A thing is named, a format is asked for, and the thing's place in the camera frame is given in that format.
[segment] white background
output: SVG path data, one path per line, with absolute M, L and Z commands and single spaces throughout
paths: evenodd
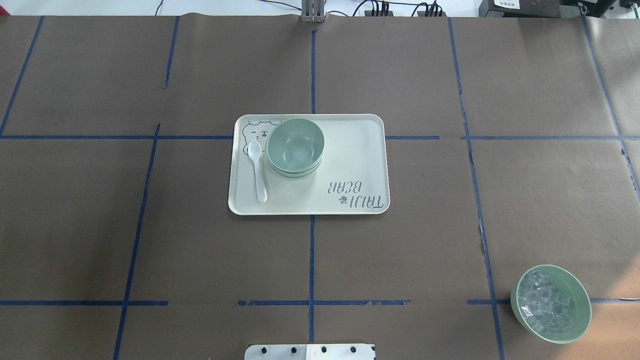
M 300 0 L 281 0 L 300 7 Z M 399 3 L 420 3 L 421 1 L 398 1 Z M 438 4 L 451 17 L 477 17 L 481 0 L 439 0 Z M 153 15 L 160 0 L 0 0 L 12 15 Z M 327 0 L 325 10 L 340 10 L 353 14 L 360 1 Z M 620 8 L 609 10 L 607 18 L 635 18 L 632 10 Z M 394 5 L 390 10 L 395 16 L 409 16 L 414 6 Z M 358 13 L 370 10 L 371 3 L 362 5 Z M 300 13 L 278 4 L 263 3 L 258 0 L 164 0 L 159 15 L 183 15 L 196 12 L 206 15 L 281 15 Z

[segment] spoon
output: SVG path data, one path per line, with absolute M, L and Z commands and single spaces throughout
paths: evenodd
M 249 143 L 249 158 L 253 160 L 253 168 L 255 169 L 255 192 L 258 194 L 258 201 L 267 201 L 267 189 L 264 187 L 264 179 L 262 178 L 262 169 L 260 168 L 260 158 L 262 157 L 262 148 L 260 144 L 252 140 Z

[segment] green bowl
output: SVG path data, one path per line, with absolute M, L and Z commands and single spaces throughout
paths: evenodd
M 299 177 L 317 168 L 324 151 L 324 134 L 307 119 L 289 119 L 267 138 L 267 161 L 279 174 Z
M 546 285 L 537 287 L 532 280 L 536 277 L 541 277 Z M 591 302 L 587 291 L 575 276 L 555 265 L 538 265 L 526 271 L 511 290 L 511 308 L 528 331 L 556 344 L 578 340 L 591 323 Z M 541 310 L 549 308 L 554 311 Z

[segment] tray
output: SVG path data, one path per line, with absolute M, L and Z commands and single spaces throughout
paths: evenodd
M 316 171 L 291 179 L 260 159 L 267 202 L 258 202 L 253 163 L 246 153 L 256 139 L 264 151 L 271 130 L 304 118 L 324 133 L 324 156 Z M 238 215 L 362 215 L 389 207 L 385 129 L 373 114 L 244 115 L 236 121 L 229 177 L 229 209 Z

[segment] bowl of ice cubes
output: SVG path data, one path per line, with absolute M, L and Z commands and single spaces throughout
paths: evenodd
M 526 271 L 511 290 L 511 308 L 522 326 L 556 344 L 578 340 L 591 323 L 587 291 L 575 276 L 555 265 Z

